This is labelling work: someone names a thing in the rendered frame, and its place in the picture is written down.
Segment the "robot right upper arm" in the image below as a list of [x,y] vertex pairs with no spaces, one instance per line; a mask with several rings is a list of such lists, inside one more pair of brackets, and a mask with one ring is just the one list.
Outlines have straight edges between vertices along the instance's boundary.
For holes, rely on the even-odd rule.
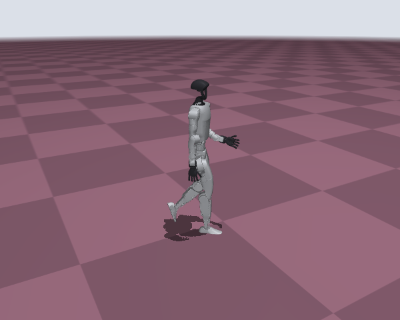
[[193,136],[195,138],[195,143],[194,144],[200,142],[200,137],[198,135],[196,135],[199,118],[200,118],[199,109],[198,108],[192,108],[192,110],[190,110],[189,113],[188,113],[189,137]]

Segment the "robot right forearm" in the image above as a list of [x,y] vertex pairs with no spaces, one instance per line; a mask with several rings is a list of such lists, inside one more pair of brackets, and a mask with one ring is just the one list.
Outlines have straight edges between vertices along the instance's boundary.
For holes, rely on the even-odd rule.
[[197,145],[195,143],[195,138],[190,136],[188,141],[188,148],[189,148],[189,165],[195,166],[195,158],[197,153]]

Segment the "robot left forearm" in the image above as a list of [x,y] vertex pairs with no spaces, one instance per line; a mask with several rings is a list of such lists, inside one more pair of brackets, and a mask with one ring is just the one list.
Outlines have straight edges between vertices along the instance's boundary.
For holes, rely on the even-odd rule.
[[209,137],[214,141],[220,141],[223,142],[224,137],[219,136],[218,134],[215,134],[211,129],[209,129]]

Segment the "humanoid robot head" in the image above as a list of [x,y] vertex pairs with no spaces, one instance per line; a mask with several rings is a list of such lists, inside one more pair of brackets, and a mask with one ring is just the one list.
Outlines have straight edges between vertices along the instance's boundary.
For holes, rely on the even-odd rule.
[[[201,102],[201,104],[198,104],[198,105],[205,105],[203,100],[206,100],[206,98],[207,98],[207,87],[208,86],[209,86],[209,83],[204,80],[201,80],[201,79],[198,79],[198,80],[195,80],[194,82],[192,82],[191,89],[195,89],[198,92],[201,92],[201,96],[196,97],[196,100],[193,103],[193,105],[195,105],[198,102]],[[205,91],[205,94],[203,93],[203,91]]]

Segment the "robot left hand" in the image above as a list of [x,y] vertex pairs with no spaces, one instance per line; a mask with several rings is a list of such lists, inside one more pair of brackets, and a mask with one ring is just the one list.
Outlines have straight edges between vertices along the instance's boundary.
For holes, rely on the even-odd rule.
[[[221,137],[224,137],[224,139],[223,139],[223,142],[220,142],[220,143],[226,143],[226,144],[228,144],[229,146],[231,146],[231,147],[234,147],[234,148],[236,148],[236,146],[238,146],[237,144],[235,144],[235,143],[238,143],[239,144],[239,142],[237,142],[237,141],[239,141],[239,139],[234,139],[233,137],[236,137],[236,135],[234,135],[234,136],[231,136],[231,137],[226,137],[226,136],[222,136],[222,135],[220,135]],[[236,146],[234,146],[234,145],[236,145]]]

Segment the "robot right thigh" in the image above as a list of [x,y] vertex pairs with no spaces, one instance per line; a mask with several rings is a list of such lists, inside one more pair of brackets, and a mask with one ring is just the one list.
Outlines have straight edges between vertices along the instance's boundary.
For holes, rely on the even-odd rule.
[[206,195],[208,200],[210,200],[213,192],[213,174],[211,168],[207,160],[202,159],[201,156],[197,156],[195,160],[197,162],[196,169],[200,172],[201,184],[204,189],[204,191],[199,194],[198,199],[201,195]]

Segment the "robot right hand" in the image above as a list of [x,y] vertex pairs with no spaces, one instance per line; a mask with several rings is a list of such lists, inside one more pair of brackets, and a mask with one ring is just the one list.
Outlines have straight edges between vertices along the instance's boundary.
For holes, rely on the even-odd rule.
[[[190,176],[191,176],[191,181],[193,182],[193,180],[194,180],[194,182],[196,182],[196,180],[197,181],[199,181],[198,180],[198,178],[197,178],[197,174],[201,177],[201,175],[200,175],[200,173],[197,171],[197,169],[196,169],[196,167],[197,167],[197,162],[196,162],[196,160],[195,160],[195,166],[190,166],[189,165],[189,167],[190,167],[190,170],[189,170],[189,178],[188,178],[188,180],[190,181]],[[195,177],[196,177],[196,180],[195,180]]]

